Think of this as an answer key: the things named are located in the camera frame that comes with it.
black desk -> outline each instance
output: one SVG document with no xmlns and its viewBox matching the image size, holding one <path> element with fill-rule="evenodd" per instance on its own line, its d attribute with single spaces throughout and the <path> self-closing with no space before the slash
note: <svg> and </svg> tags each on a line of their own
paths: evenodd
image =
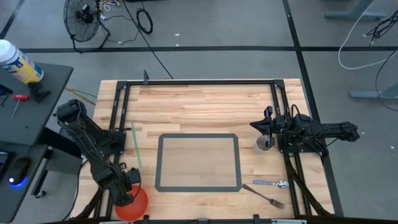
<svg viewBox="0 0 398 224">
<path fill-rule="evenodd" d="M 48 152 L 48 145 L 37 144 L 36 141 L 42 135 L 42 131 L 46 130 L 44 127 L 73 71 L 71 67 L 61 65 L 44 63 L 38 63 L 38 65 L 44 70 L 44 79 L 41 82 L 43 89 L 50 90 L 51 94 L 41 103 L 33 100 L 21 102 L 14 119 L 11 119 L 11 114 L 16 100 L 9 97 L 4 104 L 5 107 L 0 107 L 0 125 L 2 126 L 0 150 L 14 154 L 11 162 L 25 156 L 31 159 L 27 178 L 22 182 L 23 184 L 17 187 L 9 184 L 6 178 L 7 171 L 0 180 L 2 200 L 0 223 L 13 221 L 42 159 Z M 4 72 L 4 70 L 0 71 L 0 83 L 14 90 L 14 94 L 29 94 L 26 85 Z"/>
</svg>

red screwdriver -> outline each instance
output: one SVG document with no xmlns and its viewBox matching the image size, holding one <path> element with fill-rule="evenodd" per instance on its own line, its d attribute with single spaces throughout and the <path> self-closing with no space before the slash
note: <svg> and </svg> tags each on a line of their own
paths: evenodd
<svg viewBox="0 0 398 224">
<path fill-rule="evenodd" d="M 12 96 L 15 100 L 18 100 L 17 105 L 15 106 L 14 112 L 12 113 L 11 119 L 14 118 L 15 111 L 17 111 L 18 104 L 21 100 L 29 100 L 29 95 L 26 94 L 18 94 Z"/>
</svg>

small cup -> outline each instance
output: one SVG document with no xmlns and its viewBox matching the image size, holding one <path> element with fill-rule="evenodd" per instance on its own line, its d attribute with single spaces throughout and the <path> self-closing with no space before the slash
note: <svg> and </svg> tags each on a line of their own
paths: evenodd
<svg viewBox="0 0 398 224">
<path fill-rule="evenodd" d="M 274 147 L 266 147 L 267 141 L 269 141 L 269 136 L 267 135 L 260 135 L 257 137 L 256 141 L 254 142 L 254 151 L 259 153 L 271 151 Z"/>
</svg>

green straw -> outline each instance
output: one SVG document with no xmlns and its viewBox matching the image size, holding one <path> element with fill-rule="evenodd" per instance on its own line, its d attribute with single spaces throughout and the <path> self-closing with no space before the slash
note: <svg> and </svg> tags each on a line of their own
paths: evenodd
<svg viewBox="0 0 398 224">
<path fill-rule="evenodd" d="M 131 130 L 132 130 L 132 136 L 134 138 L 134 145 L 136 146 L 136 152 L 137 152 L 137 158 L 138 158 L 138 163 L 139 167 L 142 167 L 142 162 L 141 162 L 141 156 L 139 155 L 139 149 L 138 149 L 138 144 L 137 144 L 137 137 L 136 137 L 136 130 L 134 128 L 134 124 L 131 121 Z"/>
</svg>

computer mouse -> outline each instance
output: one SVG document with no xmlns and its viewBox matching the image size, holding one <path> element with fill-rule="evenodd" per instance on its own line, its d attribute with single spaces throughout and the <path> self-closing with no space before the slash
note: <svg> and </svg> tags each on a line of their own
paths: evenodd
<svg viewBox="0 0 398 224">
<path fill-rule="evenodd" d="M 12 185 L 20 184 L 29 169 L 30 159 L 28 157 L 21 157 L 14 161 L 8 168 L 8 182 Z"/>
</svg>

